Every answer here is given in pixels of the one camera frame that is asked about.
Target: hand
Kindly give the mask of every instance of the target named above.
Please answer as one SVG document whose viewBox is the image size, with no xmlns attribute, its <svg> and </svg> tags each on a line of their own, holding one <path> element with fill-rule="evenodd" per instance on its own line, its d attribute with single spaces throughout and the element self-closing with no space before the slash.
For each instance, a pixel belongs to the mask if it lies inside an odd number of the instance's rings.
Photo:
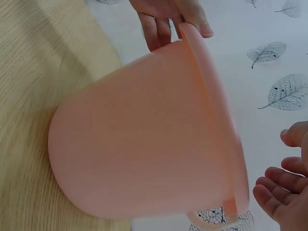
<svg viewBox="0 0 308 231">
<path fill-rule="evenodd" d="M 308 122 L 299 122 L 281 133 L 289 147 L 301 147 L 302 157 L 288 157 L 282 168 L 270 167 L 253 190 L 261 208 L 281 231 L 308 230 Z"/>
<path fill-rule="evenodd" d="M 129 0 L 137 11 L 150 51 L 171 42 L 169 19 L 181 38 L 179 24 L 193 24 L 204 38 L 213 35 L 199 0 Z"/>
</svg>

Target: fingernail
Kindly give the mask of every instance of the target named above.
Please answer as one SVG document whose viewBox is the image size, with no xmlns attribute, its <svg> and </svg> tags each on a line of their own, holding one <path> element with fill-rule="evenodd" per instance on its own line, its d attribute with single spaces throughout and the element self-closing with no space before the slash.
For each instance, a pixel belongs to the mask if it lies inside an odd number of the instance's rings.
<svg viewBox="0 0 308 231">
<path fill-rule="evenodd" d="M 209 24 L 200 25 L 200 33 L 206 38 L 213 35 L 213 31 Z"/>
<path fill-rule="evenodd" d="M 281 131 L 280 134 L 284 135 L 287 131 L 288 131 L 288 129 L 284 129 L 284 130 Z"/>
</svg>

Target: finger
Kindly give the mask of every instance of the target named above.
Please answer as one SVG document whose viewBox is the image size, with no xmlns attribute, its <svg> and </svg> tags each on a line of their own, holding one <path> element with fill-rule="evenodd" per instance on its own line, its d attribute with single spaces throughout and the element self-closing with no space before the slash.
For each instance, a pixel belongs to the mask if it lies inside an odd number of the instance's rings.
<svg viewBox="0 0 308 231">
<path fill-rule="evenodd" d="M 157 24 L 157 34 L 160 41 L 160 45 L 166 46 L 171 43 L 171 29 L 169 24 L 169 19 L 156 18 Z"/>
<path fill-rule="evenodd" d="M 281 140 L 289 147 L 302 147 L 304 138 L 308 138 L 308 122 L 297 122 L 280 134 Z"/>
<path fill-rule="evenodd" d="M 288 205 L 296 197 L 295 194 L 291 194 L 290 192 L 283 189 L 278 184 L 274 183 L 266 177 L 260 177 L 256 181 L 256 185 L 263 185 L 278 201 L 280 201 L 284 205 Z"/>
<path fill-rule="evenodd" d="M 305 177 L 308 177 L 308 172 L 304 166 L 302 158 L 300 157 L 294 156 L 294 157 L 285 158 L 281 162 L 281 167 L 283 167 L 287 171 L 290 171 L 296 174 L 301 174 Z"/>
<path fill-rule="evenodd" d="M 144 13 L 138 13 L 138 16 L 143 28 L 144 38 L 148 48 L 151 52 L 155 51 L 156 49 L 160 48 L 155 18 Z"/>
<path fill-rule="evenodd" d="M 308 121 L 297 122 L 280 134 L 281 140 L 289 147 L 301 147 L 302 160 L 308 170 Z"/>
<path fill-rule="evenodd" d="M 256 185 L 253 189 L 253 194 L 264 212 L 274 221 L 280 222 L 286 206 L 278 201 L 264 185 Z"/>
<path fill-rule="evenodd" d="M 308 186 L 308 178 L 286 172 L 277 167 L 269 167 L 265 171 L 265 176 L 294 194 L 301 194 L 304 188 Z"/>
<path fill-rule="evenodd" d="M 178 37 L 179 37 L 179 39 L 181 39 L 181 38 L 182 38 L 182 35 L 181 35 L 181 32 L 180 32 L 179 25 L 180 25 L 181 23 L 185 22 L 185 21 L 184 21 L 184 18 L 183 18 L 183 16 L 179 15 L 178 17 L 172 18 L 172 21 L 173 21 L 175 30 L 176 30 L 176 32 L 177 32 L 177 34 L 178 34 Z"/>
<path fill-rule="evenodd" d="M 199 0 L 173 0 L 186 22 L 194 25 L 204 38 L 213 36 L 213 31 L 207 21 Z"/>
</svg>

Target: pink plastic bucket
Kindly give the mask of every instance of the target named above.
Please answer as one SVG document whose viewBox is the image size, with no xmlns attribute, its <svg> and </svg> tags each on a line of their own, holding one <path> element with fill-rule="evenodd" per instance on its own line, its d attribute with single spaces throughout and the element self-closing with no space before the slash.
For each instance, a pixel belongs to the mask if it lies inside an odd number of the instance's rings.
<svg viewBox="0 0 308 231">
<path fill-rule="evenodd" d="M 249 204 L 247 172 L 222 83 L 191 25 L 183 39 L 76 93 L 56 111 L 51 167 L 78 208 L 101 218 L 224 206 L 230 224 Z"/>
</svg>

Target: leaf print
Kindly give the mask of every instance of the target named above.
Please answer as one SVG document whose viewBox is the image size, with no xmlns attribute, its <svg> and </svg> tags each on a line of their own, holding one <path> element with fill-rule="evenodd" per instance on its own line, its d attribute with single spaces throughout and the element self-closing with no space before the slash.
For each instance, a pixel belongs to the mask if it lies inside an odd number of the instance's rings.
<svg viewBox="0 0 308 231">
<path fill-rule="evenodd" d="M 210 208 L 207 210 L 197 212 L 197 215 L 206 223 L 209 224 L 223 224 L 229 220 L 225 215 L 223 207 Z M 250 211 L 239 216 L 240 223 L 234 227 L 225 228 L 222 231 L 253 231 L 254 218 Z M 190 225 L 189 231 L 202 231 L 193 224 Z"/>
<path fill-rule="evenodd" d="M 117 0 L 96 0 L 102 4 L 106 4 L 106 5 L 115 5 L 117 4 Z"/>
<path fill-rule="evenodd" d="M 255 8 L 256 8 L 255 3 L 256 3 L 257 1 L 258 1 L 258 0 L 245 0 L 245 2 L 252 4 Z"/>
<path fill-rule="evenodd" d="M 251 68 L 254 69 L 256 63 L 270 62 L 280 58 L 286 48 L 287 45 L 283 42 L 272 42 L 268 45 L 249 50 L 247 56 L 254 62 Z"/>
<path fill-rule="evenodd" d="M 297 0 L 287 0 L 280 11 L 276 13 L 283 13 L 291 18 L 298 18 L 300 16 L 300 2 Z"/>
<path fill-rule="evenodd" d="M 303 74 L 288 75 L 275 83 L 269 91 L 269 104 L 258 108 L 274 107 L 296 111 L 308 105 L 308 84 Z"/>
</svg>

